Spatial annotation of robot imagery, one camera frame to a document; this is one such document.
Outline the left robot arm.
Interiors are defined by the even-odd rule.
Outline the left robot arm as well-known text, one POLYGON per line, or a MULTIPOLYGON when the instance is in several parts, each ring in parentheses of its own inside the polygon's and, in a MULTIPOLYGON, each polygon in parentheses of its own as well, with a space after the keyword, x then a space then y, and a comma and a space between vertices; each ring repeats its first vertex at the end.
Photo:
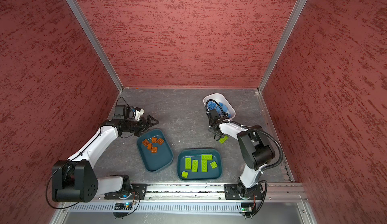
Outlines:
POLYGON ((139 121, 112 119, 102 123, 95 135, 66 160, 57 161, 47 184, 54 202, 90 202, 100 195, 119 199, 132 198, 132 186, 127 175, 97 178, 94 167, 108 146, 128 132, 140 136, 159 121, 148 115, 139 121))

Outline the blue slope brick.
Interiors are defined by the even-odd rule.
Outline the blue slope brick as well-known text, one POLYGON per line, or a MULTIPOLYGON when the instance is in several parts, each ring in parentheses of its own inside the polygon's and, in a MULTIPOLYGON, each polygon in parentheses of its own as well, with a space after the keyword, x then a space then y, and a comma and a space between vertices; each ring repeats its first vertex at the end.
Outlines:
POLYGON ((232 114, 229 112, 228 107, 223 103, 219 103, 219 106, 222 109, 221 112, 223 113, 223 115, 227 115, 227 117, 231 118, 232 114))

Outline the green small brick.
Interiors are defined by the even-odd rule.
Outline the green small brick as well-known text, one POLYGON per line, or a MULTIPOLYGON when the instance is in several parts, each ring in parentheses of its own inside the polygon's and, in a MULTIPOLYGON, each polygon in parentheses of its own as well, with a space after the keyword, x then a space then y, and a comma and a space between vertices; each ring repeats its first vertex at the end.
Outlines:
POLYGON ((188 178, 188 172, 183 171, 183 172, 181 173, 181 176, 182 176, 184 179, 188 178))
POLYGON ((218 165, 215 161, 211 162, 210 165, 211 165, 212 169, 215 169, 218 167, 218 165))

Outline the green long brick top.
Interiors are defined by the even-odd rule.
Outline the green long brick top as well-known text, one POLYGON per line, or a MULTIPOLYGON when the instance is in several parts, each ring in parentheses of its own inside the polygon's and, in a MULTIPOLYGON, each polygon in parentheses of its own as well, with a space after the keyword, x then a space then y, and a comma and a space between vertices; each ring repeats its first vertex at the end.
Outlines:
POLYGON ((201 160, 201 172, 202 173, 208 172, 208 161, 207 160, 201 160))

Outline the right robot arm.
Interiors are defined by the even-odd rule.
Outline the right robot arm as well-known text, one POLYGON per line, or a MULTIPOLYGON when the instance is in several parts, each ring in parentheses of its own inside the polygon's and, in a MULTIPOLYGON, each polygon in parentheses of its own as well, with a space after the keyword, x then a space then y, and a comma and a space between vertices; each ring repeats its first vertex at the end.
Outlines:
POLYGON ((229 136, 238 141, 245 162, 243 173, 237 180, 236 191, 242 198, 250 197, 257 189, 264 167, 276 157, 275 150, 263 129, 245 126, 220 115, 215 109, 207 111, 209 130, 215 136, 229 136))

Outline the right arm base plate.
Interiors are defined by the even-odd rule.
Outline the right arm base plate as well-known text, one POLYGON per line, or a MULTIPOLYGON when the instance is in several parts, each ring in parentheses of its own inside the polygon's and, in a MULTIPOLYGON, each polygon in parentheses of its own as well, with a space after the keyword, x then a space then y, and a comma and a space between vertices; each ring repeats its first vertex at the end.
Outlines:
POLYGON ((224 193, 226 200, 262 200, 264 190, 260 184, 251 188, 242 184, 225 184, 224 193))

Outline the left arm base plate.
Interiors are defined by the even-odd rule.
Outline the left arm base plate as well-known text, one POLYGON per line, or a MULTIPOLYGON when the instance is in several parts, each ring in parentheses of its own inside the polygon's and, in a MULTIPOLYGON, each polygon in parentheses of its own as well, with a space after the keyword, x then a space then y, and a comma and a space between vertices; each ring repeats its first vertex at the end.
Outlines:
POLYGON ((145 198, 147 184, 129 184, 124 185, 121 190, 116 192, 110 192, 104 195, 104 199, 107 200, 133 200, 145 198))

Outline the green long brick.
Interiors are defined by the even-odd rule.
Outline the green long brick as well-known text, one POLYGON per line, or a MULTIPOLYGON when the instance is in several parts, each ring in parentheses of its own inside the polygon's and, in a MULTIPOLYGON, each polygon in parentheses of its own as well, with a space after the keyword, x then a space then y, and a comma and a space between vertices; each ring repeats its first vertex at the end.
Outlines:
POLYGON ((191 158, 190 158, 190 157, 186 157, 186 158, 185 158, 185 166, 184 166, 184 169, 185 169, 185 170, 190 170, 190 169, 191 169, 191 158))
POLYGON ((201 172, 202 173, 208 172, 208 161, 207 160, 201 160, 201 172))
POLYGON ((191 171, 193 173, 197 173, 198 172, 198 166, 199 166, 199 161, 198 160, 192 160, 191 171))
POLYGON ((201 155, 202 160, 204 161, 212 161, 213 156, 212 155, 201 155))
POLYGON ((224 144, 227 140, 228 140, 228 136, 225 135, 224 137, 220 138, 218 141, 221 143, 221 144, 224 144))

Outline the blue long brick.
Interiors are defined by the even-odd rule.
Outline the blue long brick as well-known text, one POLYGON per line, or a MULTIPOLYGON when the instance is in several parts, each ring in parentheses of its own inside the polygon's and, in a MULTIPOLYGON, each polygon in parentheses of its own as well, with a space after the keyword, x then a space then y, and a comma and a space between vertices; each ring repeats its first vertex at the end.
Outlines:
POLYGON ((208 109, 209 110, 212 110, 212 109, 214 109, 214 108, 216 108, 217 107, 217 105, 216 105, 216 103, 214 103, 213 101, 210 101, 209 103, 208 103, 208 109))

